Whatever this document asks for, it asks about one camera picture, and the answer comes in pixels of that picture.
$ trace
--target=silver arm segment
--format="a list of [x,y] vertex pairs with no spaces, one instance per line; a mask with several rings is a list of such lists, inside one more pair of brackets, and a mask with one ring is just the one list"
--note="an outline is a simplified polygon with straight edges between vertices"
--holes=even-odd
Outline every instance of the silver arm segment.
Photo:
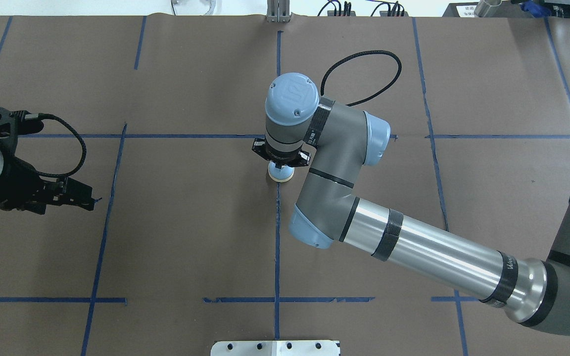
[[570,206],[547,261],[518,261],[352,194],[362,165],[386,149],[383,120],[319,97],[294,73],[273,81],[265,108],[273,162],[286,165],[303,143],[317,148],[289,224],[294,237],[318,248],[348,243],[503,308],[523,326],[570,335]]

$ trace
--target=robotic arm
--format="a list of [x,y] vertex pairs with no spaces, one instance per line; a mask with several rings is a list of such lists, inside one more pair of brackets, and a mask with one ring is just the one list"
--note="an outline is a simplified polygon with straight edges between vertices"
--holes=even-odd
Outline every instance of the robotic arm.
[[[42,120],[61,122],[81,143],[81,161],[72,171],[65,174],[38,172],[14,155],[19,135],[40,132],[43,129]],[[95,200],[91,196],[92,187],[70,178],[81,168],[85,156],[86,147],[81,136],[62,119],[49,114],[33,115],[28,111],[0,108],[0,209],[45,214],[47,205],[74,205],[93,210]],[[44,180],[41,176],[56,178],[56,181]]]
[[289,224],[296,239],[317,248],[348,243],[502,308],[523,326],[570,335],[570,204],[548,259],[518,261],[352,194],[362,165],[377,164],[386,149],[384,120],[319,97],[298,73],[273,81],[265,111],[265,140],[253,151],[272,161],[271,176],[307,165],[303,143],[317,148]]

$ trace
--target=grid line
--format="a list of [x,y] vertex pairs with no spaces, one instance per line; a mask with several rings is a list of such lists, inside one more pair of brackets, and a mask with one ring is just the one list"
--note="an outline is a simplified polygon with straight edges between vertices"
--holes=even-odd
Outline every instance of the grid line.
[[[419,33],[417,29],[417,20],[412,18],[412,28],[415,36],[415,48],[417,51],[417,61],[419,64],[419,76],[421,77],[421,90],[424,95],[424,108],[426,110],[426,116],[428,118],[428,132],[430,133],[430,149],[432,150],[432,161],[434,162],[434,175],[437,180],[437,192],[439,194],[439,205],[441,206],[441,212],[443,214],[443,223],[445,225],[445,230],[450,231],[448,226],[448,213],[445,207],[445,198],[443,196],[443,185],[441,184],[441,173],[439,172],[439,161],[437,160],[436,153],[436,143],[434,142],[434,128],[432,128],[432,117],[430,116],[430,108],[428,106],[428,97],[426,95],[426,79],[424,76],[424,66],[421,60],[421,48],[419,47]],[[459,291],[454,290],[455,297],[459,296]],[[461,348],[463,350],[463,356],[468,356],[468,341],[466,340],[466,329],[463,322],[463,310],[461,309],[461,301],[455,300],[457,307],[457,322],[459,323],[459,336],[461,337]]]
[[100,272],[102,269],[102,258],[104,257],[104,249],[107,244],[107,235],[109,233],[109,218],[111,218],[111,210],[113,208],[113,200],[116,193],[116,182],[118,180],[118,171],[120,170],[120,162],[122,161],[122,150],[124,149],[125,137],[127,133],[127,124],[122,127],[122,138],[120,139],[120,146],[118,147],[118,156],[116,158],[116,167],[113,171],[113,181],[111,183],[111,193],[109,194],[109,203],[107,205],[107,214],[104,219],[104,228],[102,229],[102,240],[100,243],[100,251],[98,252],[98,262],[95,268],[94,285],[91,292],[91,300],[89,302],[88,320],[85,326],[85,334],[83,337],[83,345],[81,347],[81,356],[87,353],[89,343],[89,333],[91,332],[91,323],[94,317],[94,308],[96,303],[96,296],[98,294],[98,282],[100,281]]

